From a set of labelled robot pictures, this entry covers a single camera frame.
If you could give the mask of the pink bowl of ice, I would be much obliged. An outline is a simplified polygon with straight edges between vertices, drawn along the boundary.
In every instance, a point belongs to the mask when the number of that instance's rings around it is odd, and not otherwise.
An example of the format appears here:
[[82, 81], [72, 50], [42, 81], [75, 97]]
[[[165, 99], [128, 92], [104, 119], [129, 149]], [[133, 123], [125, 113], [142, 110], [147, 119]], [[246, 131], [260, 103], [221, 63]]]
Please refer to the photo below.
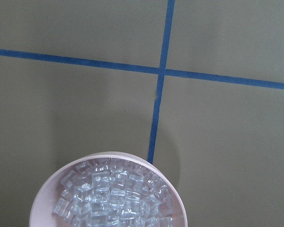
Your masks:
[[146, 160], [100, 152], [52, 174], [31, 208], [31, 227], [186, 227], [171, 182]]

